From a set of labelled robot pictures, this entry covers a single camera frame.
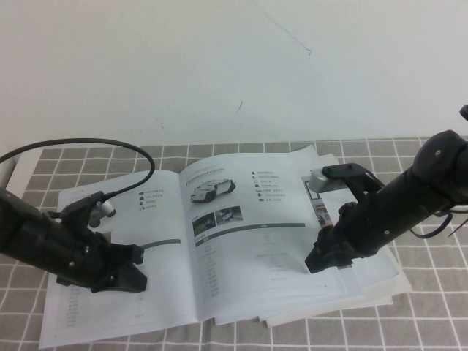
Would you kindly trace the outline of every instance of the stack of paper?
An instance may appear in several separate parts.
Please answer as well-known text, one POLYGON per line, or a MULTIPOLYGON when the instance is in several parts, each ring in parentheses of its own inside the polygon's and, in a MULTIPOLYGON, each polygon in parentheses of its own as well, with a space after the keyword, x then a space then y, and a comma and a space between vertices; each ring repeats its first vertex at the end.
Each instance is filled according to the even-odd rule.
MULTIPOLYGON (((310 274, 304 260, 323 225, 355 200, 349 190, 315 194, 310 171, 333 164, 312 147, 291 154, 228 154, 180 174, 156 171, 113 199, 116 215, 97 231, 113 243, 145 246, 142 293, 64 287, 49 276, 41 347, 145 333, 210 318, 258 317, 269 326, 391 303, 410 284, 387 249, 351 268, 310 274)), ((130 185, 142 173, 68 189, 59 207, 99 190, 130 185)))

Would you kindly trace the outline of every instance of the wire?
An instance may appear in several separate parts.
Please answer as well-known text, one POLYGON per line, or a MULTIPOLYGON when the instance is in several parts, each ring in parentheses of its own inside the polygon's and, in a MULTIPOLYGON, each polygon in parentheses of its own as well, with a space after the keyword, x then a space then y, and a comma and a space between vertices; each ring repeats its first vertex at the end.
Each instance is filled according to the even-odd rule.
POLYGON ((465 221, 462 222, 453 232, 451 232, 451 233, 449 234, 449 236, 452 236, 453 234, 455 234, 455 233, 458 231, 458 229, 460 229, 461 227, 463 227, 467 222, 468 222, 468 219, 465 219, 465 221))
POLYGON ((154 164, 154 160, 151 157, 150 154, 148 154, 146 151, 144 151, 141 148, 138 148, 137 146, 134 146, 132 144, 124 143, 123 141, 117 141, 117 140, 111 140, 111 139, 99 139, 99 138, 94 138, 94 137, 75 137, 75 138, 70 138, 70 139, 55 139, 55 140, 46 140, 46 141, 40 141, 38 143, 32 143, 26 146, 23 146, 21 148, 17 148, 16 150, 10 151, 9 153, 3 155, 0 157, 0 163, 7 161, 8 159, 17 156, 24 151, 29 151, 32 150, 33 148, 42 148, 44 146, 52 146, 52 145, 62 145, 62 144, 83 144, 83 143, 93 143, 93 144, 108 144, 108 145, 115 145, 115 146, 120 146, 122 148, 129 148, 130 150, 138 152, 140 155, 143 155, 150 163, 151 168, 146 175, 145 178, 143 178, 141 181, 138 181, 137 183, 126 186, 123 189, 117 190, 115 192, 109 192, 104 195, 104 201, 109 200, 110 198, 119 195, 123 192, 128 192, 129 190, 132 190, 136 188, 137 186, 140 186, 141 184, 145 183, 149 178, 154 173, 154 170, 156 169, 156 165, 154 164))
POLYGON ((450 221, 453 218, 453 215, 452 215, 451 212, 437 212, 434 215, 437 216, 437 217, 442 217, 442 216, 445 216, 445 215, 447 216, 447 217, 445 217, 444 222, 436 230, 430 232, 429 234, 425 234, 425 235, 417 234, 413 229, 410 229, 409 231, 416 238, 419 238, 419 239, 429 239, 429 238, 432 238, 432 237, 436 236, 437 234, 440 234, 449 225, 450 221))

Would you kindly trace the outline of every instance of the grid pattern fabric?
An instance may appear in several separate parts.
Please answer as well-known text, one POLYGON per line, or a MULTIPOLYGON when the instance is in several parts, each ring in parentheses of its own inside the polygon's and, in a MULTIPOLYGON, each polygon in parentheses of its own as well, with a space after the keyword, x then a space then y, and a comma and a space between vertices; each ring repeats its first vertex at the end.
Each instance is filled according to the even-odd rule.
MULTIPOLYGON (((249 152, 290 152, 313 145, 321 155, 355 162, 384 183, 413 161, 425 138, 149 146, 156 168, 180 172, 204 157, 249 152)), ((149 169, 145 159, 122 148, 65 148, 42 152, 23 199, 55 211, 59 191, 149 169)), ((413 292, 392 306, 331 312, 275 328, 245 320, 215 326, 213 320, 140 335, 57 347, 57 351, 305 351, 305 350, 468 350, 468 228, 420 240, 406 233, 390 245, 413 292)), ((418 226, 428 233, 440 223, 418 226)), ((0 256, 0 350, 38 348, 46 273, 0 256)))

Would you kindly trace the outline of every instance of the booklet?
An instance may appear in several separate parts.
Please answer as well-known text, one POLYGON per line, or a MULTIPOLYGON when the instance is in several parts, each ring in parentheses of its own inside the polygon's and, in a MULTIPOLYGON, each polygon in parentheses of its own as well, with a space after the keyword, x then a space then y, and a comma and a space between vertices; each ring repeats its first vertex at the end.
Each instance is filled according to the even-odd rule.
MULTIPOLYGON (((303 167, 300 173, 308 172, 308 159, 313 153, 314 150, 310 148, 294 153, 295 163, 298 167, 300 165, 303 167)), ((338 160, 331 155, 320 158, 325 165, 338 164, 338 160)), ((315 208, 319 209, 317 215, 326 219, 326 223, 321 220, 322 225, 329 224, 329 221, 336 223, 339 220, 339 209, 343 203, 355 201, 349 189, 340 189, 321 195, 309 191, 309 197, 315 208)), ((411 290, 401 267, 387 248, 381 249, 373 257, 354 260, 352 267, 340 269, 339 273, 347 288, 347 291, 342 294, 270 299, 257 304, 254 310, 237 308, 231 314, 216 317, 216 324, 258 317, 260 320, 266 320, 269 326, 275 326, 337 309, 355 308, 356 305, 411 290)))
MULTIPOLYGON (((264 301, 343 296, 350 283, 337 268, 310 274, 304 263, 321 226, 331 222, 326 201, 307 189, 310 170, 319 167, 313 148, 219 155, 180 174, 158 170, 114 197, 116 215, 94 230, 145 249, 138 268, 148 277, 147 290, 91 293, 56 284, 50 274, 39 346, 222 319, 236 307, 259 315, 255 309, 264 301)), ((58 206, 120 189, 144 174, 64 190, 58 206)), ((360 285, 352 285, 358 293, 360 285)))

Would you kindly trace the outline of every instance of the gray checkered cloth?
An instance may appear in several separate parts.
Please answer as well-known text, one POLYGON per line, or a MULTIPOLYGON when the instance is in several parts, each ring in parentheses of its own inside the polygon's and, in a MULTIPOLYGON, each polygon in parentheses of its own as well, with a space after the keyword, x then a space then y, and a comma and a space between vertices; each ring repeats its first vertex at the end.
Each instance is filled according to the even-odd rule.
MULTIPOLYGON (((424 138, 337 140, 304 143, 244 143, 149 146, 163 170, 180 172, 204 157, 238 152, 289 152, 313 145, 320 155, 372 170, 384 183, 413 161, 424 138)), ((148 170, 145 159, 123 148, 65 148, 42 152, 23 199, 55 211, 59 191, 148 170)), ((427 241, 407 233, 390 245, 414 292, 397 295, 392 306, 323 314, 274 328, 255 320, 215 326, 213 320, 166 331, 123 336, 56 350, 468 350, 468 228, 448 238, 453 225, 427 241)), ((428 233, 440 220, 418 230, 428 233)), ((0 256, 0 350, 37 350, 44 311, 46 273, 0 256)))

